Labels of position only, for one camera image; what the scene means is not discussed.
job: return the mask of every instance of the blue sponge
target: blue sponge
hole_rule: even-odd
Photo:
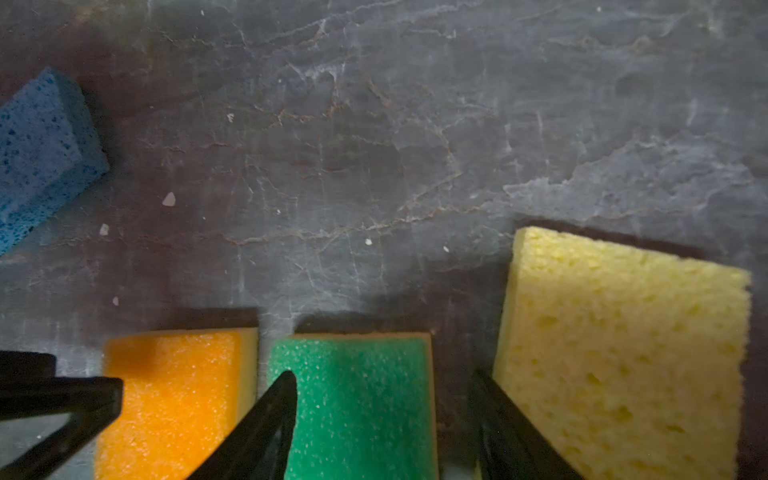
[[[46,68],[0,109],[0,255],[109,170],[80,87]]]

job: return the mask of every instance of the orange sponge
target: orange sponge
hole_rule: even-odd
[[[96,479],[186,478],[256,401],[257,329],[159,332],[110,341],[104,374],[123,410],[99,435]]]

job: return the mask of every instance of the stone table surface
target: stone table surface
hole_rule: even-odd
[[[428,330],[470,478],[515,229],[672,243],[753,272],[740,471],[768,475],[764,2],[5,0],[0,45],[0,102],[76,78],[113,167],[0,257],[0,348],[93,376],[108,337],[258,324],[263,372],[297,330]]]

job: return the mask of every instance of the yellow sponge backing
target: yellow sponge backing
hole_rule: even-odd
[[[735,478],[749,282],[522,229],[494,377],[585,478]]]

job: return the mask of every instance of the sponge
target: sponge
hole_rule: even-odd
[[[515,235],[494,378],[585,478],[735,478],[750,275]]]
[[[296,374],[299,405],[286,480],[436,480],[428,333],[294,336],[269,379]]]
[[[186,478],[256,401],[257,329],[111,340],[104,374],[124,381],[120,417],[99,435],[95,478]]]
[[[0,109],[0,255],[109,170],[76,83],[46,68]]]

